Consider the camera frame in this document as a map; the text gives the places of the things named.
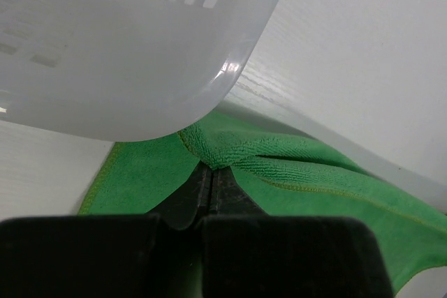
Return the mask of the green microfiber towel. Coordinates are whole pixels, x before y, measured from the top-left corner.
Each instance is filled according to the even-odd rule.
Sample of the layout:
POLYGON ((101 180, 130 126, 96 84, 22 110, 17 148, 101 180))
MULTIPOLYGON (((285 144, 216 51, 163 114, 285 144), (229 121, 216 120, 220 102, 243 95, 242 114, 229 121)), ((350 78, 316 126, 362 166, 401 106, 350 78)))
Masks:
POLYGON ((446 216, 373 177, 318 140, 273 133, 219 112, 172 135, 118 142, 94 178, 81 214, 141 214, 183 184, 199 163, 228 167, 273 215, 348 216, 376 235, 394 290, 446 265, 446 216))

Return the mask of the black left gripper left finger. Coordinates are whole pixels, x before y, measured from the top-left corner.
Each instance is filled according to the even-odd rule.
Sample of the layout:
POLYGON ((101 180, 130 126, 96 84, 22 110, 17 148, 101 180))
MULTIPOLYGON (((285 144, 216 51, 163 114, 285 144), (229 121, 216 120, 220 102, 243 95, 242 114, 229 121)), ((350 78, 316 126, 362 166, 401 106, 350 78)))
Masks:
POLYGON ((201 297, 194 225, 212 172, 143 214, 41 216, 1 223, 2 297, 201 297))

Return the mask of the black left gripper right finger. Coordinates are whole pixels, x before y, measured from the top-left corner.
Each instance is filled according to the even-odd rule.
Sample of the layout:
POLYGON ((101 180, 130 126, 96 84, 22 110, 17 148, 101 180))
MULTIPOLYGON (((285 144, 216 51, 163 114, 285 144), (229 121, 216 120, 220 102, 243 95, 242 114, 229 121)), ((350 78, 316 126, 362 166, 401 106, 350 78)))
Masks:
POLYGON ((341 216, 271 216, 230 168, 212 176, 202 222, 205 297, 391 297, 373 232, 341 216))

